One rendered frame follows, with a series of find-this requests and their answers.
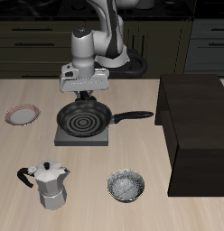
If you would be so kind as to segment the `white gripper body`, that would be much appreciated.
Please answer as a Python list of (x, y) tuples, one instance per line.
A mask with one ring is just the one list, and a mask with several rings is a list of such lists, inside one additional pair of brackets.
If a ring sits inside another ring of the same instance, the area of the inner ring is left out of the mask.
[(108, 77), (109, 71), (107, 69), (96, 69), (93, 76), (85, 79), (61, 76), (60, 91), (104, 90), (108, 88)]

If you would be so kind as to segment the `dark grey stove plate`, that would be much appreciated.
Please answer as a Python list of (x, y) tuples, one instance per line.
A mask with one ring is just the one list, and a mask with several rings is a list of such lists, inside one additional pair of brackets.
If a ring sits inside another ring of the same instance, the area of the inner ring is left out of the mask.
[(90, 137), (75, 137), (57, 127), (54, 144), (56, 146), (108, 146), (108, 128)]

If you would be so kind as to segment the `black frying pan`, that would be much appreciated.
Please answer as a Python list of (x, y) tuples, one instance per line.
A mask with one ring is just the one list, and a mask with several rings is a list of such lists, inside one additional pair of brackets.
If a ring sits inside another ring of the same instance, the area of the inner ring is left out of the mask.
[(113, 115), (102, 103), (80, 100), (61, 109), (57, 114), (57, 124), (66, 134), (91, 137), (102, 133), (108, 125), (117, 124), (122, 120), (142, 119), (153, 115), (150, 111), (130, 111)]

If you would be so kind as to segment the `dark kitchen cupboards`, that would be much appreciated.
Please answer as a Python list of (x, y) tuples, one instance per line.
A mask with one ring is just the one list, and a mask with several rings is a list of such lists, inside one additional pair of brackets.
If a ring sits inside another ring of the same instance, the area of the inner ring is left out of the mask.
[[(71, 61), (76, 27), (99, 30), (98, 21), (0, 21), (0, 79), (56, 79)], [(182, 74), (191, 21), (125, 21), (124, 44), (147, 61), (145, 79)]]

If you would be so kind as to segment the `white plate with pink rim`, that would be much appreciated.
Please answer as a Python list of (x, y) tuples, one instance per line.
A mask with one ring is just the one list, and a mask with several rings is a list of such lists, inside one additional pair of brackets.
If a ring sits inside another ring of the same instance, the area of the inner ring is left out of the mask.
[(5, 114), (5, 121), (9, 125), (25, 126), (35, 121), (40, 113), (40, 109), (34, 105), (19, 105), (11, 108)]

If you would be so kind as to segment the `black kitchen countertop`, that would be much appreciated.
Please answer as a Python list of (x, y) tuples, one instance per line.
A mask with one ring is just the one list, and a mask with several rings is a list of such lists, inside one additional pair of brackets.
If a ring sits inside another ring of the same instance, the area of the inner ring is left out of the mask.
[[(185, 0), (155, 0), (151, 9), (117, 9), (124, 21), (191, 21)], [(86, 0), (0, 0), (0, 21), (98, 21)]]

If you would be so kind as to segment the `silver moka pot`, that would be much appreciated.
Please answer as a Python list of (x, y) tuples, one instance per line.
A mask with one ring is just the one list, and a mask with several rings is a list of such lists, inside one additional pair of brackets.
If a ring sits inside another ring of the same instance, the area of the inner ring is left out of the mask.
[(36, 166), (20, 169), (17, 177), (29, 188), (32, 188), (33, 184), (26, 176), (34, 177), (41, 204), (46, 209), (56, 210), (66, 203), (67, 192), (63, 182), (69, 173), (70, 171), (62, 167), (59, 162), (47, 160), (39, 162)]

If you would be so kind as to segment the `grey speckled bowl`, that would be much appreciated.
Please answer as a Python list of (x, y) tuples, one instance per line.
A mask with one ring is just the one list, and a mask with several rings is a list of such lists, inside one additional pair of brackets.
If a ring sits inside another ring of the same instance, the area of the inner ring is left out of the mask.
[(107, 191), (117, 201), (131, 203), (144, 193), (145, 180), (136, 171), (117, 170), (107, 178)]

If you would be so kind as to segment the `dark wooden cabinet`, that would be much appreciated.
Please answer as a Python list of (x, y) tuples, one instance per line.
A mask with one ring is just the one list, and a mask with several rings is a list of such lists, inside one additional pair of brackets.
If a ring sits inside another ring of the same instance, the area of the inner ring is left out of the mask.
[(170, 197), (224, 197), (224, 86), (215, 74), (163, 74), (156, 125), (172, 168)]

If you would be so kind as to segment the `grey kitchen drawer unit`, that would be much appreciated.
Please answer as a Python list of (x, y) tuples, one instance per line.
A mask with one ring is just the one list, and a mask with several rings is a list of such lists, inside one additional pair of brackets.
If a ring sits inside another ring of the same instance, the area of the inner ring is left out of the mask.
[(184, 73), (224, 78), (224, 19), (193, 21)]

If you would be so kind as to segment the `flat black base plate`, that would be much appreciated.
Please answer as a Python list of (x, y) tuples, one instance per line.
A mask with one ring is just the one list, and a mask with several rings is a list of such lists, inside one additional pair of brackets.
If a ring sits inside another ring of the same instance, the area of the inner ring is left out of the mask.
[(115, 57), (97, 55), (95, 68), (107, 69), (110, 79), (140, 79), (147, 71), (147, 62), (137, 50), (124, 47)]

